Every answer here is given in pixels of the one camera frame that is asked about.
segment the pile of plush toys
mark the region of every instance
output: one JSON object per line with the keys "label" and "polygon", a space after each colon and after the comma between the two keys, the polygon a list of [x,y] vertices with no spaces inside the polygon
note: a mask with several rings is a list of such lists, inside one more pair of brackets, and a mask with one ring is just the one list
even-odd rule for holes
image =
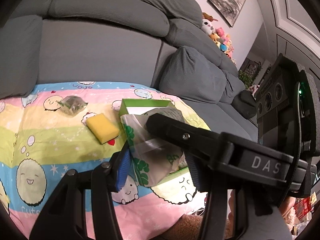
{"label": "pile of plush toys", "polygon": [[205,32],[218,46],[218,48],[224,52],[234,64],[236,64],[235,60],[232,58],[232,54],[234,48],[232,47],[232,41],[230,39],[229,34],[225,34],[222,27],[215,29],[213,26],[214,21],[218,21],[214,19],[212,16],[202,13],[202,28],[201,30]]}

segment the camera lens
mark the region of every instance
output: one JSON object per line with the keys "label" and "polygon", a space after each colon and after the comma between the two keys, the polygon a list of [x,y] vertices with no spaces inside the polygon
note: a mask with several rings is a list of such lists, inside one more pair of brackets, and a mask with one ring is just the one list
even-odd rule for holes
{"label": "camera lens", "polygon": [[279,83],[275,87],[275,97],[277,101],[280,101],[282,97],[282,86]]}
{"label": "camera lens", "polygon": [[266,110],[269,110],[271,108],[272,100],[271,100],[271,95],[268,93],[266,95],[266,99],[264,100],[264,106]]}
{"label": "camera lens", "polygon": [[262,112],[262,104],[259,103],[258,104],[258,113],[261,114],[261,112]]}

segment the gray pillow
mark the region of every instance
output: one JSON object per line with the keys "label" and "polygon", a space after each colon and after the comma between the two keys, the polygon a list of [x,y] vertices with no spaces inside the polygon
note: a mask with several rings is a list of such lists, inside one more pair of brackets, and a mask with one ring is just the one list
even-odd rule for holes
{"label": "gray pillow", "polygon": [[169,31],[167,17],[140,0],[52,0],[49,15],[111,21],[157,37]]}
{"label": "gray pillow", "polygon": [[0,99],[27,96],[36,85],[42,18],[9,19],[0,29]]}
{"label": "gray pillow", "polygon": [[226,77],[196,49],[180,47],[161,77],[159,90],[194,102],[216,103],[226,87]]}
{"label": "gray pillow", "polygon": [[162,11],[169,19],[181,18],[202,27],[202,11],[195,0],[141,0]]}
{"label": "gray pillow", "polygon": [[25,15],[39,15],[42,18],[48,16],[48,10],[51,0],[22,0],[13,11],[10,18],[16,18]]}
{"label": "gray pillow", "polygon": [[219,50],[217,45],[202,30],[183,19],[171,19],[169,22],[170,31],[165,39],[170,45],[177,48],[181,46],[193,47],[220,69],[227,70],[236,77],[238,76],[235,64]]}
{"label": "gray pillow", "polygon": [[227,78],[227,85],[220,99],[220,102],[231,104],[233,98],[241,91],[245,90],[245,85],[240,79],[230,74],[228,71],[222,70],[222,72]]}

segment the white plastic bag with green print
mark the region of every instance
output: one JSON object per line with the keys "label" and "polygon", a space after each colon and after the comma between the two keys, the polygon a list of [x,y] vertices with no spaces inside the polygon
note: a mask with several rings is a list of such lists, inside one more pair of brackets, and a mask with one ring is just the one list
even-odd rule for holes
{"label": "white plastic bag with green print", "polygon": [[183,154],[181,148],[148,133],[146,122],[148,117],[155,113],[184,122],[181,111],[175,108],[156,108],[142,115],[121,116],[135,174],[138,183],[144,187],[153,187],[167,175],[177,171]]}

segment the colorful striped blanket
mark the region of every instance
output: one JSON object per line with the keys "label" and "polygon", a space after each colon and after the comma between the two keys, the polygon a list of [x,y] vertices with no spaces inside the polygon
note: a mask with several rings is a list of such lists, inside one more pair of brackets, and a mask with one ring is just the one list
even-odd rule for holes
{"label": "colorful striped blanket", "polygon": [[[70,95],[88,103],[74,117],[60,111],[57,103]],[[92,170],[121,150],[126,140],[118,115],[122,98],[170,100],[190,125],[209,129],[181,99],[138,84],[41,84],[26,98],[0,100],[0,200],[26,237],[67,170]],[[103,145],[85,123],[88,117],[99,113],[104,113],[121,130],[117,138]],[[170,228],[182,214],[204,206],[205,193],[196,192],[189,172],[159,188],[137,186],[132,174],[125,187],[131,187],[127,189],[132,192],[127,199],[113,194],[124,239],[150,239]],[[94,238],[90,196],[87,191],[87,232]]]}

